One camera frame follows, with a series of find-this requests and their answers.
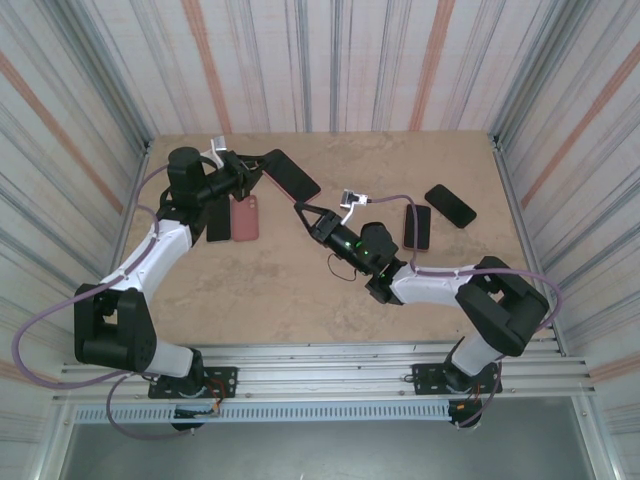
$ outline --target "corrugated metal wall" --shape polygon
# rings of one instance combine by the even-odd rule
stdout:
[[[558,3],[72,5],[148,130],[177,134],[487,130]]]
[[[107,272],[144,150],[60,20],[40,2],[0,2],[1,478],[21,478],[51,399],[14,366],[13,334]],[[47,378],[72,358],[70,312],[22,342]]]
[[[640,478],[640,2],[575,6],[500,136],[542,266],[566,295],[569,352],[586,356],[627,478]]]

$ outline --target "mounting plate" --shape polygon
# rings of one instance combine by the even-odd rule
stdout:
[[[480,393],[491,393],[498,375],[498,365],[490,363],[475,378],[480,385]],[[416,395],[451,395],[454,392],[447,383],[442,363],[418,363],[411,367],[411,375],[406,381],[413,383]],[[498,384],[496,393],[502,392],[502,383]]]
[[[237,367],[205,367],[204,374],[206,378],[215,378],[224,384],[224,395],[220,391],[220,385],[212,382],[213,391],[218,398],[234,398],[236,396],[236,387],[238,385],[238,368]],[[170,399],[170,398],[213,398],[208,388],[203,387],[196,395],[183,395],[179,391],[172,388],[172,385],[166,380],[166,377],[160,377],[158,382],[149,385],[149,398],[151,399]]]

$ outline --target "table surface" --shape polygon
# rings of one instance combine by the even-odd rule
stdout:
[[[458,229],[432,210],[431,245],[420,266],[454,267],[496,255],[513,268],[525,267],[502,183],[482,132],[237,134],[226,137],[239,154],[280,148],[322,187],[313,204],[338,213],[344,188],[370,198],[424,194],[442,183],[478,217]],[[180,146],[210,148],[206,135],[161,136],[147,172],[165,164]],[[140,203],[157,208],[168,186],[160,174],[142,191]],[[266,177],[253,190],[258,198],[260,237],[252,242],[209,244],[203,234],[165,277],[151,303],[159,337],[181,344],[318,343],[457,340],[473,329],[462,310],[434,305],[381,305],[365,289],[368,278],[340,280],[329,272],[330,251],[309,237],[293,203]],[[405,203],[356,210],[349,227],[383,222],[401,246]],[[125,254],[144,238],[149,218],[137,212]],[[402,247],[398,257],[409,260]],[[336,273],[353,270],[332,259]]]

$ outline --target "phone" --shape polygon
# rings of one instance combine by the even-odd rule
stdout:
[[[424,205],[416,205],[418,213],[418,250],[429,250],[429,237],[431,236],[431,209]],[[407,250],[413,250],[413,209],[407,205],[404,214],[404,239],[402,246]]]
[[[320,193],[320,185],[282,150],[272,150],[265,160],[264,173],[294,202],[308,202]]]
[[[207,222],[207,242],[231,240],[231,200],[224,196],[210,207]]]
[[[458,228],[466,227],[477,217],[469,205],[444,185],[438,184],[433,187],[425,194],[424,199]]]
[[[260,236],[258,199],[249,195],[243,201],[231,201],[231,238],[234,242],[249,242]]]

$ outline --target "orange stripe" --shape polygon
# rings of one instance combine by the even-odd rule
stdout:
[[[18,73],[15,67],[11,64],[9,59],[0,52],[0,71],[9,80],[9,83],[13,85],[27,104],[33,109],[33,111],[40,117],[45,127],[49,129],[51,134],[56,137],[60,145],[71,155],[76,163],[82,168],[84,173],[91,179],[94,185],[98,188],[105,198],[109,201],[111,206],[118,212],[122,213],[122,203],[118,200],[115,194],[109,189],[107,184],[100,178],[100,175],[93,169],[89,161],[86,159],[80,149],[73,143],[69,134],[64,131],[58,121],[51,115],[51,112],[47,110],[47,107],[36,97],[36,94],[31,90],[24,78]]]
[[[57,378],[54,378],[50,375],[43,375],[42,373],[37,371],[34,371],[33,373],[49,382],[58,382]],[[6,378],[8,380],[14,380],[16,382],[28,383],[29,385],[33,385],[29,380],[27,380],[24,375],[20,373],[18,367],[16,367],[13,363],[5,362],[4,360],[0,360],[0,378]]]
[[[615,362],[594,368],[589,373],[591,374],[591,380],[594,383],[598,383],[606,380],[613,380],[614,378],[618,378],[632,372],[637,372],[639,370],[640,353],[635,353],[621,358],[620,360],[616,360]]]
[[[640,42],[638,42],[635,48],[631,50],[631,53],[627,55],[627,58],[624,59],[622,65],[618,67],[616,73],[613,74],[598,97],[595,99],[589,111],[585,114],[582,120],[580,120],[580,123],[576,125],[576,128],[573,129],[567,139],[562,143],[560,149],[551,158],[549,164],[544,168],[544,170],[533,183],[527,194],[522,198],[522,208],[527,208],[527,205],[529,205],[533,196],[538,192],[538,190],[540,190],[542,184],[557,168],[562,159],[567,155],[569,150],[571,150],[571,147],[573,147],[573,145],[578,141],[578,138],[580,138],[580,136],[584,133],[584,131],[587,129],[596,115],[598,115],[602,111],[604,106],[609,102],[609,100],[611,100],[611,97],[615,95],[615,93],[625,82],[627,77],[631,75],[631,72],[633,72],[633,70],[636,68],[638,62],[640,62]]]
[[[196,45],[198,46],[198,52],[200,53],[200,59],[202,60],[202,66],[204,67],[205,77],[207,78],[207,85],[209,86],[209,93],[211,93],[213,106],[215,107],[218,118],[220,119],[222,133],[231,133],[229,112],[224,100],[224,93],[222,91],[222,83],[220,83],[218,70],[215,62],[213,61],[213,53],[211,53],[211,47],[209,46],[207,26],[204,23],[204,14],[202,13],[200,2],[199,0],[182,0],[182,8],[187,16],[191,34],[193,35],[193,38],[195,38]]]
[[[455,0],[440,0],[436,15],[433,19],[429,40],[427,41],[427,50],[424,53],[422,61],[422,71],[420,72],[420,82],[416,93],[416,101],[413,105],[413,112],[409,120],[409,130],[412,132],[422,128],[422,119],[424,118],[424,110],[427,107],[433,80],[440,63],[440,55],[444,47],[444,41],[447,38],[447,29],[449,28],[449,20],[455,5]]]

